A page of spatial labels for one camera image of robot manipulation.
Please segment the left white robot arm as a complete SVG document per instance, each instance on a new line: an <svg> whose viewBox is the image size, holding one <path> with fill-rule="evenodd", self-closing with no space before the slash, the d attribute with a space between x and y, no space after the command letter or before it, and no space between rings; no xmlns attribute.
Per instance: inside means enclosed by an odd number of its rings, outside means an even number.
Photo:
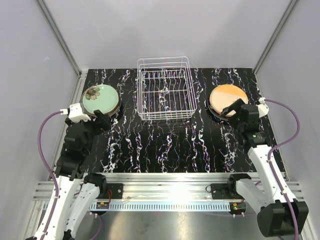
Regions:
<svg viewBox="0 0 320 240"><path fill-rule="evenodd" d="M94 117L77 107L59 111L67 115L67 129L60 157L52 170L44 158L41 140L39 155L53 180L52 195L33 240L73 240L94 199L107 195L107 179L100 173L85 173L85 162L96 136L111 129L110 117L100 110Z"/></svg>

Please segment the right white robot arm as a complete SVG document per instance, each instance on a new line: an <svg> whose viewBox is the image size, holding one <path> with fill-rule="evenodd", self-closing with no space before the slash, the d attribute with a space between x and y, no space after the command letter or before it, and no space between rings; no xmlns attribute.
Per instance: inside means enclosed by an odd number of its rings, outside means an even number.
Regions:
<svg viewBox="0 0 320 240"><path fill-rule="evenodd" d="M263 186L260 190L248 174L235 173L227 180L226 192L233 199L241 196L251 206L264 237L293 235L297 240L309 208L304 201L297 200L282 176L273 154L279 145L272 147L265 132L260 130L260 118L269 112L267 102L264 97L259 99L258 105L237 99L221 112L222 116L235 112L228 122L237 132L238 141L253 163Z"/></svg>

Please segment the orange cream leaf plate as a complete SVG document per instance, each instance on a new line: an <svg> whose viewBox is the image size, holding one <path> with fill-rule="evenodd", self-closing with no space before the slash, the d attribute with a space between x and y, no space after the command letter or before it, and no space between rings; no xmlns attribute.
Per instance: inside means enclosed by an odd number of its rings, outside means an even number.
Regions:
<svg viewBox="0 0 320 240"><path fill-rule="evenodd" d="M220 115L224 108L229 107L238 99L242 99L245 104L249 103L247 94L241 88L232 84L223 84L212 90L209 105Z"/></svg>

